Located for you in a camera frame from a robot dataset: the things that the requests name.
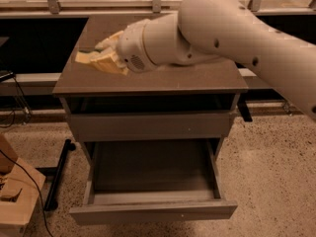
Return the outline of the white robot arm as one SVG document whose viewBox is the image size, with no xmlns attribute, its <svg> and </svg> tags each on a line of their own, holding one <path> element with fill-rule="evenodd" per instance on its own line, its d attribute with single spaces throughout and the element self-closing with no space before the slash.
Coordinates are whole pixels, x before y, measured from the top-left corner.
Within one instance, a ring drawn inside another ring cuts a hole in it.
<svg viewBox="0 0 316 237">
<path fill-rule="evenodd" d="M 133 23 L 75 61 L 124 74 L 219 57 L 250 69 L 316 119 L 316 45 L 265 24 L 238 0 L 183 0 L 176 13 Z"/>
</svg>

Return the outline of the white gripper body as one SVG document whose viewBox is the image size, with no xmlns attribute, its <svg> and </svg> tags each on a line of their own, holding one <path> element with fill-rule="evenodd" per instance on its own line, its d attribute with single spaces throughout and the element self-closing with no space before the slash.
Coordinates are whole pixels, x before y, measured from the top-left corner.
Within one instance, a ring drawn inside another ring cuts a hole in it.
<svg viewBox="0 0 316 237">
<path fill-rule="evenodd" d="M 117 54 L 127 68 L 136 73 L 153 71 L 157 68 L 147 55 L 143 34 L 148 19 L 129 25 L 120 35 Z"/>
</svg>

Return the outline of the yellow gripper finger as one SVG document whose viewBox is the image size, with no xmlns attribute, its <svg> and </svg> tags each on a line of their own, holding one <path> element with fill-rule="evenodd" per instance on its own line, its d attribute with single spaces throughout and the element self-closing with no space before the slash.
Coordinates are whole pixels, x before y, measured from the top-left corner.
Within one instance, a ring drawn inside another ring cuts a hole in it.
<svg viewBox="0 0 316 237">
<path fill-rule="evenodd" d="M 128 73 L 127 66 L 120 60 L 118 54 L 111 47 L 102 50 L 101 53 L 86 54 L 77 52 L 75 61 L 105 73 L 122 75 Z"/>
<path fill-rule="evenodd" d="M 111 47 L 112 49 L 116 48 L 117 42 L 119 41 L 120 36 L 123 34 L 123 31 L 116 32 L 115 34 L 109 36 L 106 39 L 101 40 L 95 45 L 95 49 L 97 50 L 103 50 L 108 47 Z"/>
</svg>

